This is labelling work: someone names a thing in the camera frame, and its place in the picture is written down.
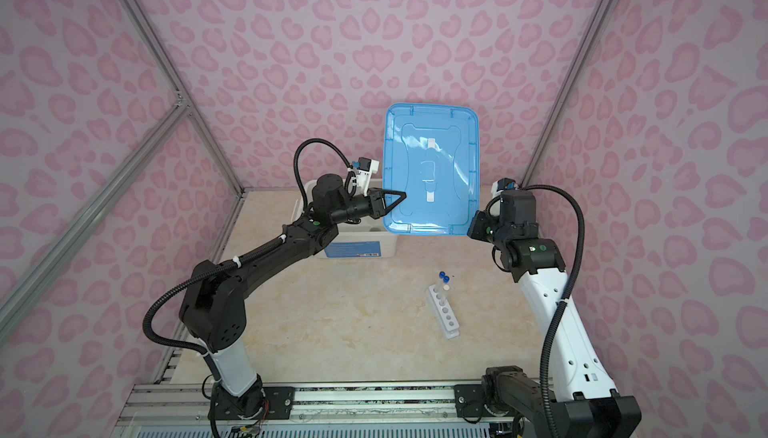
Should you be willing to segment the blue plastic bin lid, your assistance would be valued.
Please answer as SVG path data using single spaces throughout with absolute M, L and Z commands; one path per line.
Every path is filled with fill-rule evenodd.
M 397 235 L 462 236 L 479 208 L 479 118 L 466 107 L 398 103 L 386 114 L 382 185 L 405 198 L 383 218 Z

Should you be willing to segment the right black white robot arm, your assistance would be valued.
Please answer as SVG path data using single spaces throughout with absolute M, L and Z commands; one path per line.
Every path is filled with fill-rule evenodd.
M 640 406 L 635 397 L 619 392 L 572 301 L 586 238 L 581 206 L 565 190 L 546 186 L 575 214 L 574 258 L 567 263 L 558 245 L 539 235 L 535 194 L 540 186 L 504 185 L 475 214 L 468 236 L 490 243 L 497 268 L 521 288 L 542 345 L 537 379 L 518 366 L 486 370 L 481 380 L 486 412 L 512 417 L 514 434 L 528 422 L 538 437 L 632 436 L 642 419 Z

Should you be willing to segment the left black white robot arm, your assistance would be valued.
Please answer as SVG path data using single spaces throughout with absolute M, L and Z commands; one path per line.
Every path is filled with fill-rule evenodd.
M 242 335 L 247 326 L 245 300 L 286 268 L 323 251 L 350 220 L 381 219 L 405 201 L 404 191 L 372 188 L 351 195 L 342 178 L 321 176 L 311 190 L 308 209 L 264 245 L 220 265 L 208 261 L 186 289 L 180 319 L 202 343 L 201 355 L 214 380 L 236 399 L 257 396 L 260 377 L 247 356 Z

